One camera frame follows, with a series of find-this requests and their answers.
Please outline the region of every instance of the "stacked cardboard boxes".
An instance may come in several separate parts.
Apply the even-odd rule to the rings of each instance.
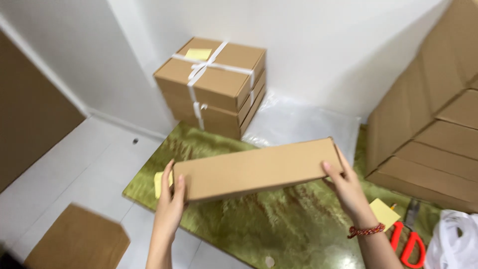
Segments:
[[[454,0],[369,117],[367,179],[478,212],[478,1]]]
[[[265,49],[194,37],[154,77],[175,119],[240,139],[265,94],[265,55]]]

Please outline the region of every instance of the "floor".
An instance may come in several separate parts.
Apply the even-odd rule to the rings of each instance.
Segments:
[[[0,194],[0,241],[23,261],[71,203],[121,222],[131,243],[119,269],[144,268],[154,214],[121,192],[161,144],[90,117]],[[174,269],[247,269],[178,229]]]

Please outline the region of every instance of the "red beaded bracelet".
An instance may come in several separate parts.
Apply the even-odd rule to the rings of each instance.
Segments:
[[[377,227],[365,229],[365,230],[358,230],[357,228],[355,228],[355,226],[352,226],[348,230],[350,235],[348,235],[347,238],[351,239],[351,238],[354,238],[356,235],[372,235],[379,232],[383,232],[383,230],[385,230],[385,225],[383,223],[379,223]]]

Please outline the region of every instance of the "white cloth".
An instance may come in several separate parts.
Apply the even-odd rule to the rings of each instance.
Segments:
[[[433,230],[425,269],[478,269],[478,214],[443,210]]]
[[[172,56],[172,58],[175,58],[175,59],[178,59],[178,60],[183,60],[183,61],[194,63],[191,66],[191,69],[193,71],[191,71],[191,74],[189,74],[189,76],[187,78],[189,80],[189,82],[187,84],[187,88],[189,90],[189,95],[191,96],[191,100],[194,102],[194,104],[193,104],[194,114],[195,114],[195,116],[196,116],[196,118],[199,122],[199,128],[201,128],[201,130],[204,130],[204,120],[203,120],[202,115],[201,115],[201,110],[202,109],[207,109],[207,104],[202,104],[201,106],[199,106],[199,102],[197,101],[196,93],[194,92],[193,85],[204,74],[207,67],[216,67],[216,68],[223,69],[223,70],[228,70],[228,71],[232,71],[232,72],[238,72],[238,73],[241,73],[241,74],[249,75],[250,76],[250,97],[251,97],[250,105],[252,106],[252,104],[254,103],[254,91],[252,89],[253,86],[254,86],[254,80],[255,80],[254,70],[214,63],[214,61],[216,60],[216,57],[219,55],[219,53],[222,51],[222,49],[227,44],[228,44],[227,42],[223,42],[213,52],[213,54],[211,55],[211,57],[209,57],[209,60],[207,62],[201,61],[201,60],[196,60],[196,59],[191,59],[191,58],[186,58],[184,55],[176,54],[176,53],[173,54],[173,56]]]

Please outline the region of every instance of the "door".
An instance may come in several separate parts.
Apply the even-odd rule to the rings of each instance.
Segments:
[[[0,192],[84,119],[0,31]]]

